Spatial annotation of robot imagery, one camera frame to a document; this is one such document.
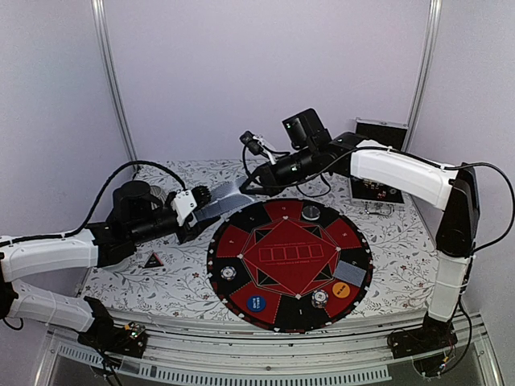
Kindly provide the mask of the right aluminium frame post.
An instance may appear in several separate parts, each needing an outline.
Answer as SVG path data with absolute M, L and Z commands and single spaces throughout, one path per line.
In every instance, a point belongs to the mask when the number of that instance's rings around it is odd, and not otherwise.
M 415 85 L 410 113 L 408 116 L 408 127 L 411 133 L 414 133 L 416 130 L 416 125 L 418 123 L 418 118 L 421 112 L 423 98 L 426 91 L 427 81 L 431 71 L 431 63 L 438 38 L 442 5 L 442 0 L 430 0 L 429 2 L 426 32 L 422 47 L 422 59 L 418 71 L 418 78 Z

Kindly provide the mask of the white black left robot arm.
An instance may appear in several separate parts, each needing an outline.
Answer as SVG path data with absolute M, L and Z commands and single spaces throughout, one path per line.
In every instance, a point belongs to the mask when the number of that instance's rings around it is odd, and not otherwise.
M 23 282 L 23 277 L 70 268 L 114 267 L 138 245 L 171 234 L 179 243 L 195 239 L 212 224 L 195 212 L 209 203 L 206 186 L 182 187 L 165 200 L 146 182 L 133 180 L 113 191 L 106 221 L 89 219 L 75 230 L 47 235 L 5 237 L 1 242 L 1 317 L 30 318 L 85 333 L 103 349 L 114 348 L 127 328 L 114 325 L 102 303 L 70 298 Z

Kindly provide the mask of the black white dealer button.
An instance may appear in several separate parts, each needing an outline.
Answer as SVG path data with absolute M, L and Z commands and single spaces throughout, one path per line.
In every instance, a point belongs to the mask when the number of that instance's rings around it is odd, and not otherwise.
M 320 209 L 315 205 L 306 205 L 302 209 L 302 217 L 308 221 L 317 221 L 321 216 Z

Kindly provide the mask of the striped grey ceramic cup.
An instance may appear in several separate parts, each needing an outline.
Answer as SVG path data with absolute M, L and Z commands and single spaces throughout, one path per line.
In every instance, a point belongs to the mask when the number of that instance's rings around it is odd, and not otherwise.
M 166 192 L 159 186 L 150 185 L 151 207 L 153 209 L 162 207 L 166 201 Z

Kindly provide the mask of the left aluminium frame post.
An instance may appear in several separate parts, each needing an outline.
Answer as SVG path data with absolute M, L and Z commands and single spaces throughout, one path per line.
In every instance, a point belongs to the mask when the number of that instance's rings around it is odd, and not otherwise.
M 105 2 L 102 0 L 92 0 L 91 6 L 93 12 L 93 22 L 97 34 L 97 41 L 100 48 L 101 60 L 105 69 L 109 95 L 113 104 L 113 111 L 116 118 L 117 127 L 122 138 L 122 145 L 128 160 L 136 161 L 138 159 L 137 151 L 126 117 L 122 94 L 117 81 L 113 52 L 109 40 L 108 23 L 105 13 Z

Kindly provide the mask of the aluminium frame post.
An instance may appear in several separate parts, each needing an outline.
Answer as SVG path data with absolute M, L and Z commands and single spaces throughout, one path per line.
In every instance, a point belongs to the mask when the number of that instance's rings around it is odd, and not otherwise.
M 423 98 L 426 91 L 427 81 L 431 71 L 431 63 L 438 38 L 442 5 L 442 0 L 430 0 L 429 2 L 426 32 L 422 47 L 422 59 L 418 71 L 418 78 L 415 85 L 410 113 L 408 116 L 408 127 L 411 133 L 414 133 L 416 130 L 416 125 L 418 123 L 418 118 L 421 112 Z
M 91 6 L 93 12 L 93 22 L 97 34 L 97 41 L 100 48 L 101 60 L 105 69 L 109 95 L 113 104 L 113 111 L 116 118 L 117 127 L 122 138 L 122 145 L 128 160 L 136 161 L 138 159 L 137 151 L 126 117 L 122 94 L 117 81 L 113 52 L 109 40 L 108 23 L 105 13 L 105 2 L 102 0 L 92 0 Z

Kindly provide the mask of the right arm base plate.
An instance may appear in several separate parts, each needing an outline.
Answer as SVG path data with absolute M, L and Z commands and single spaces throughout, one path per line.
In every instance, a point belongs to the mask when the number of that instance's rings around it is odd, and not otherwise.
M 452 322 L 424 318 L 420 327 L 393 331 L 387 337 L 387 346 L 395 359 L 444 349 L 458 343 Z

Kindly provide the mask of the blue small blind button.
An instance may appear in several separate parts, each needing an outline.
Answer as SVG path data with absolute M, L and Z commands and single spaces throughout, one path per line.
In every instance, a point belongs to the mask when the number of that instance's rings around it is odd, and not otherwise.
M 260 313 L 266 308 L 266 300 L 261 295 L 251 295 L 247 299 L 246 307 L 250 312 Z

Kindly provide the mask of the blue playing card deck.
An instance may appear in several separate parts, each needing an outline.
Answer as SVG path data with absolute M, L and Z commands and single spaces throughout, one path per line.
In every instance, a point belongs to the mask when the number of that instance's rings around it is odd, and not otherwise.
M 195 211 L 198 221 L 211 219 L 223 215 L 239 207 L 245 207 L 256 202 L 253 196 L 240 192 L 240 187 L 245 181 L 241 176 L 232 181 L 225 181 L 211 190 L 210 202 L 201 209 Z

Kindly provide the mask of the front aluminium rail frame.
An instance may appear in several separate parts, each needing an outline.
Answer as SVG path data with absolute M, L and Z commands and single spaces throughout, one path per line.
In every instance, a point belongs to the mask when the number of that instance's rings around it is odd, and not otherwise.
M 480 314 L 457 313 L 458 342 L 445 371 L 418 372 L 440 351 L 397 358 L 388 346 L 393 332 L 422 323 L 422 312 L 347 318 L 306 334 L 264 331 L 242 321 L 172 318 L 114 311 L 117 322 L 146 327 L 140 359 L 117 355 L 105 377 L 101 357 L 74 333 L 48 330 L 35 371 L 36 385 L 503 385 L 492 343 Z

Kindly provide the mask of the orange big blind button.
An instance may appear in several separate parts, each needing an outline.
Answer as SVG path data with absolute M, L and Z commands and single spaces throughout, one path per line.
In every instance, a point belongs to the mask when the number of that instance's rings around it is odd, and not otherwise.
M 332 293 L 337 298 L 347 298 L 351 293 L 351 288 L 347 283 L 338 281 L 333 285 Z

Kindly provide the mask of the white blue poker chip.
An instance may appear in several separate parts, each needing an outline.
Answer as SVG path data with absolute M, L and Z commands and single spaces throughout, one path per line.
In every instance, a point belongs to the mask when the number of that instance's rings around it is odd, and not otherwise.
M 225 266 L 220 270 L 220 277 L 226 281 L 232 281 L 237 276 L 237 270 L 233 266 Z

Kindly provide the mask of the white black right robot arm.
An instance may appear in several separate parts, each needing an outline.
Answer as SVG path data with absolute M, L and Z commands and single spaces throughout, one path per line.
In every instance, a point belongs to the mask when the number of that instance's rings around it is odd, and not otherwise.
M 443 211 L 437 235 L 438 271 L 433 296 L 422 326 L 389 336 L 393 348 L 418 344 L 424 351 L 451 341 L 451 320 L 462 305 L 468 284 L 480 219 L 476 168 L 441 164 L 382 145 L 357 133 L 332 138 L 317 112 L 307 109 L 283 121 L 293 154 L 281 155 L 249 131 L 241 143 L 244 151 L 267 157 L 268 162 L 248 171 L 240 190 L 247 195 L 281 193 L 328 172 L 382 183 L 418 197 Z

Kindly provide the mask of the black triangular card holder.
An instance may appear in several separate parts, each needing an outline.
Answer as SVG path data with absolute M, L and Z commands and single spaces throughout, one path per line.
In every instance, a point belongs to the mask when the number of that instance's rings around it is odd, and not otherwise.
M 162 267 L 162 266 L 163 266 L 163 263 L 162 263 L 161 259 L 159 258 L 159 256 L 157 255 L 157 253 L 152 252 L 148 256 L 148 259 L 147 259 L 146 263 L 144 264 L 143 268 L 144 269 L 154 269 L 154 268 L 158 268 L 158 267 Z

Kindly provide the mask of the round red black poker mat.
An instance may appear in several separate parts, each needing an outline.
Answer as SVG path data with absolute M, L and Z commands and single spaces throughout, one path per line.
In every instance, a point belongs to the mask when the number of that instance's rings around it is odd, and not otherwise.
M 306 205 L 321 211 L 317 221 L 302 217 Z M 349 285 L 347 298 L 337 298 L 333 277 L 339 261 L 367 271 L 361 287 Z M 223 280 L 220 270 L 233 266 L 237 276 Z M 265 330 L 305 333 L 347 317 L 360 304 L 373 278 L 373 256 L 365 235 L 336 209 L 307 199 L 272 199 L 234 212 L 215 231 L 207 251 L 207 273 L 213 291 L 238 318 Z M 323 309 L 311 294 L 325 290 Z M 246 307 L 261 295 L 260 313 Z

